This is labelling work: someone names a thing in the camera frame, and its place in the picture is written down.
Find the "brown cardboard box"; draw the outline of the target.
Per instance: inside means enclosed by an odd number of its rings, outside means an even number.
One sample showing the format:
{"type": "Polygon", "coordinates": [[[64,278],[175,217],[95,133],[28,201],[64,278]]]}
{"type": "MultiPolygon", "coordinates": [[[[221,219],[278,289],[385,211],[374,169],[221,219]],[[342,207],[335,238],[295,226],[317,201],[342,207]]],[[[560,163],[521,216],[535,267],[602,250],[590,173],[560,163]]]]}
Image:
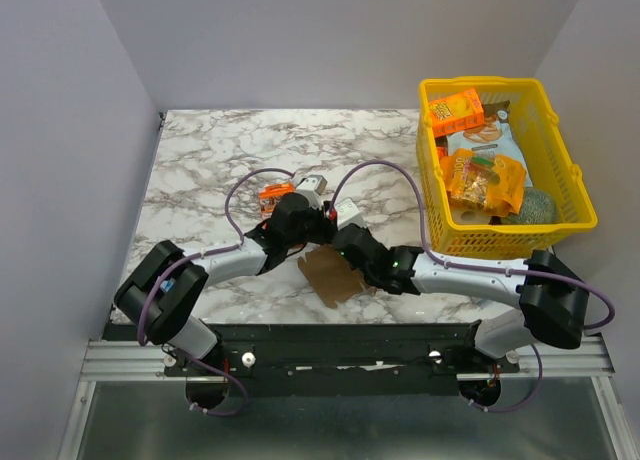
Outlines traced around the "brown cardboard box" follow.
{"type": "Polygon", "coordinates": [[[297,266],[322,303],[330,309],[337,309],[356,295],[377,291],[365,282],[361,272],[353,270],[345,258],[328,245],[318,246],[302,255],[297,266]]]}

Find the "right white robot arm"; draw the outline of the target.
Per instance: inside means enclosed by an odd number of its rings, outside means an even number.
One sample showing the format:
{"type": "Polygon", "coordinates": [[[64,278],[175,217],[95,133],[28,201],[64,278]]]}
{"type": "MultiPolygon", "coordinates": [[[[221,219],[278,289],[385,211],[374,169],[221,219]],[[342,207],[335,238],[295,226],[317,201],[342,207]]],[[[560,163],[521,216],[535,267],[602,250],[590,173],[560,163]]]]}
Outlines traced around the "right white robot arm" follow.
{"type": "Polygon", "coordinates": [[[471,371],[535,342],[565,350],[581,345],[589,293],[549,251],[491,261],[420,247],[387,248],[355,224],[339,230],[332,247],[367,284],[389,294],[454,294],[508,306],[506,313],[481,321],[473,339],[461,345],[461,362],[471,371]]]}

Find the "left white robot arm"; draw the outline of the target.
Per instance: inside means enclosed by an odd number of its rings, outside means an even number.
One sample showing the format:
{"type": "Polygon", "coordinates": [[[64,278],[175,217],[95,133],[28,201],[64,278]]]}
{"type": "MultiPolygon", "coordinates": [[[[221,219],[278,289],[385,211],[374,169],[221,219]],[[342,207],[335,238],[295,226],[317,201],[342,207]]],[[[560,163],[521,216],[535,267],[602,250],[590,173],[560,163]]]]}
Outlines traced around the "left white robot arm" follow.
{"type": "Polygon", "coordinates": [[[192,311],[202,291],[238,277],[258,276],[283,263],[304,244],[323,245],[337,232],[337,213],[327,201],[314,207],[300,193],[287,193],[271,216],[243,241],[188,254],[170,240],[156,244],[122,283],[115,306],[138,328],[139,338],[187,354],[201,375],[222,360],[218,336],[192,311]]]}

